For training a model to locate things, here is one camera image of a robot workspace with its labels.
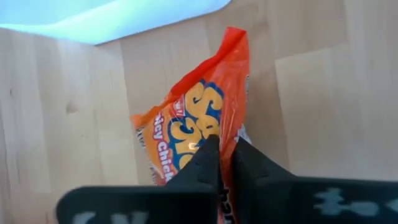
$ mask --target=plastic bag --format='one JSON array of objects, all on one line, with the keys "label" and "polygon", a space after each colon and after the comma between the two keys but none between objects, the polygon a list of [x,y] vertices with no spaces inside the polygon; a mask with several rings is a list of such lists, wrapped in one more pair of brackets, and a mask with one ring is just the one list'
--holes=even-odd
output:
[{"label": "plastic bag", "polygon": [[231,205],[231,156],[238,133],[244,130],[248,78],[246,31],[229,27],[214,57],[185,75],[159,106],[144,115],[131,116],[159,185],[183,169],[210,134],[220,137],[224,191],[219,223],[236,223]]}]

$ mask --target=wood grain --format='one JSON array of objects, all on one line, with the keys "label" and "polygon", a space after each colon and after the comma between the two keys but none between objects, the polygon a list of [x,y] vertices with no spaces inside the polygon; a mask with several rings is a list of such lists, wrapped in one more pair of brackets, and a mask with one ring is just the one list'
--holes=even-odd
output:
[{"label": "wood grain", "polygon": [[397,9],[232,0],[97,47],[0,30],[0,223],[55,223],[81,185],[150,183],[128,116],[211,57],[227,26],[248,31],[257,148],[300,175],[398,179]]},{"label": "wood grain", "polygon": [[345,1],[348,38],[276,61],[290,168],[397,180],[396,1]]}]

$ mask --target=black plastic tool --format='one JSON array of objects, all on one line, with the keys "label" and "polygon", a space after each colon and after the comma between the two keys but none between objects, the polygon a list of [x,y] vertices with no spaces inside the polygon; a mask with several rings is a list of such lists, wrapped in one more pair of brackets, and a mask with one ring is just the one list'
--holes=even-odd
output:
[{"label": "black plastic tool", "polygon": [[240,224],[398,223],[398,183],[297,177],[240,139],[233,157]]},{"label": "black plastic tool", "polygon": [[164,187],[83,187],[57,205],[59,224],[216,224],[219,139],[211,136]]}]

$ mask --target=orange chip bag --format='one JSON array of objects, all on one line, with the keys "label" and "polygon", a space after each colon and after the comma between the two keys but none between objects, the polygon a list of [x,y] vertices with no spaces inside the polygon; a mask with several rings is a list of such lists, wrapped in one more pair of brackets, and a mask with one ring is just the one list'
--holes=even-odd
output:
[{"label": "orange chip bag", "polygon": [[152,162],[156,184],[183,169],[210,134],[220,137],[224,194],[219,223],[236,223],[231,206],[231,156],[246,115],[249,45],[246,31],[229,27],[217,54],[185,75],[159,105],[131,116]]}]

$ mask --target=yellow lettering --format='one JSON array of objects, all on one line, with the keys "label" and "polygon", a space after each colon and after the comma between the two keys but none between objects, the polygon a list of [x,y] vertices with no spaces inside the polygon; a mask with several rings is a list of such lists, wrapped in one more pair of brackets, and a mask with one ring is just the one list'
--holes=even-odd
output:
[{"label": "yellow lettering", "polygon": [[192,159],[192,157],[193,155],[191,154],[183,155],[180,161],[178,162],[180,169],[184,168],[185,165],[187,165],[187,163]]},{"label": "yellow lettering", "polygon": [[202,83],[197,83],[185,94],[185,107],[196,118],[205,115],[209,105],[214,110],[220,110],[223,107],[222,97],[213,88],[204,89]]},{"label": "yellow lettering", "polygon": [[175,139],[183,140],[182,142],[176,143],[175,150],[177,154],[182,153],[195,153],[197,149],[192,150],[189,148],[190,143],[194,142],[197,144],[201,139],[200,130],[195,125],[195,122],[191,118],[185,118],[186,128],[188,130],[193,130],[192,133],[186,133],[181,131],[181,127],[183,127],[183,123],[180,121],[173,122],[171,127],[172,136]]},{"label": "yellow lettering", "polygon": [[209,115],[202,115],[197,120],[197,126],[205,139],[211,134],[220,135],[220,125],[216,118]]},{"label": "yellow lettering", "polygon": [[223,107],[223,98],[215,89],[205,88],[202,83],[197,83],[185,94],[185,107],[192,116],[198,118],[196,125],[205,139],[210,134],[220,135],[220,124],[217,119],[206,115],[209,106],[213,110],[220,110]]}]

